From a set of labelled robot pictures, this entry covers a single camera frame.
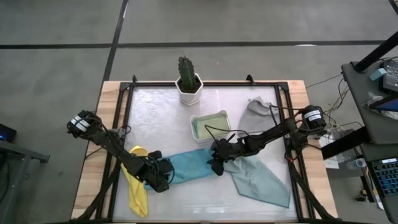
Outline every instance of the cactus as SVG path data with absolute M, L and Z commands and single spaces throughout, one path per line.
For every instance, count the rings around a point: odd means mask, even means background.
M 192 62 L 186 56 L 178 59 L 178 70 L 181 76 L 182 86 L 185 90 L 192 90 L 196 86 L 195 72 Z

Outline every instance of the concrete floor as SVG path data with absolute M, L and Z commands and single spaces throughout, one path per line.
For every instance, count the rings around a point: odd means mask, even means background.
M 111 43 L 121 3 L 0 0 L 0 44 Z M 396 16 L 386 0 L 130 0 L 119 42 L 383 40 L 398 30 Z M 301 79 L 308 86 L 338 75 L 342 63 L 360 60 L 375 47 L 118 49 L 110 80 L 133 74 L 175 80 L 177 57 L 186 55 L 204 80 L 242 80 L 250 73 L 257 80 Z M 69 219 L 86 142 L 68 135 L 66 123 L 82 109 L 95 109 L 108 54 L 109 49 L 0 50 L 0 123 L 19 131 L 21 146 L 51 154 L 48 164 L 32 164 L 16 223 Z M 340 79 L 308 88 L 311 103 L 328 109 Z M 361 122 L 351 95 L 335 119 Z M 376 205 L 353 200 L 359 178 L 330 183 L 340 218 L 388 223 Z

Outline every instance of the gray cloth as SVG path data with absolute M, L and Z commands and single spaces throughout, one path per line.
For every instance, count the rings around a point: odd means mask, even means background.
M 275 123 L 269 108 L 272 103 L 264 102 L 260 96 L 249 101 L 248 107 L 243 112 L 239 122 L 239 129 L 252 134 L 261 133 L 274 127 Z M 278 108 L 271 108 L 271 110 L 274 116 L 277 117 L 279 114 Z
M 238 193 L 262 202 L 288 208 L 290 190 L 256 156 L 228 161 L 224 170 L 231 173 Z

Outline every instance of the light blue towel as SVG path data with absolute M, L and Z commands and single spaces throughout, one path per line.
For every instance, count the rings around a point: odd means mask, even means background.
M 207 161 L 212 159 L 208 148 L 197 149 L 168 157 L 174 166 L 175 175 L 171 184 L 213 175 Z M 236 190 L 242 196 L 288 208 L 290 191 L 275 174 L 256 156 L 239 157 L 224 164 L 224 170 L 231 173 Z
M 190 180 L 199 179 L 213 175 L 207 161 L 212 159 L 212 151 L 207 148 L 197 149 L 190 152 L 172 155 L 167 157 L 174 166 L 174 179 L 171 184 L 181 184 Z
M 289 208 L 290 190 L 256 156 L 228 161 L 224 170 L 231 173 L 240 195 Z

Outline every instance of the wooden table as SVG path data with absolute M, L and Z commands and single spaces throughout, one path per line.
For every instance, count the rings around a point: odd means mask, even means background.
M 305 89 L 304 81 L 302 80 L 256 81 L 256 82 L 287 82 L 289 84 L 290 98 L 292 101 L 293 108 L 303 108 L 309 105 L 307 91 Z M 104 85 L 101 90 L 101 95 L 99 98 L 97 115 L 102 119 L 104 125 L 109 129 L 112 127 L 120 83 L 121 81 L 104 82 Z M 282 99 L 285 99 L 285 97 L 283 97 L 283 94 L 284 93 L 282 91 L 281 92 Z M 121 123 L 123 121 L 127 94 L 126 96 L 123 97 L 123 99 L 124 100 L 122 102 L 121 115 L 119 116 L 119 126 L 121 126 Z M 289 116 L 287 110 L 285 110 L 284 113 L 286 117 Z M 319 146 L 317 140 L 309 139 L 308 141 L 310 144 Z M 98 146 L 96 146 L 95 144 L 89 143 L 87 154 L 93 152 L 97 148 Z M 106 158 L 106 151 L 100 150 L 97 153 L 90 156 L 90 158 L 84 162 L 71 218 L 79 217 L 85 211 L 87 206 L 93 201 L 96 194 L 100 190 L 101 180 L 104 171 L 105 158 Z M 307 171 L 307 176 L 311 191 L 315 194 L 316 198 L 326 208 L 326 210 L 334 217 L 337 217 L 335 202 L 331 194 L 330 184 L 326 173 L 325 164 L 323 163 L 322 153 L 318 149 L 307 147 L 303 150 L 303 158 L 305 162 L 305 168 Z M 108 211 L 110 192 L 111 189 L 108 191 L 107 196 L 105 198 L 105 203 L 103 208 L 104 217 L 106 216 L 106 212 Z M 301 189 L 300 189 L 300 201 L 302 204 L 304 217 L 308 217 L 307 205 L 305 202 L 304 194 L 301 191 Z

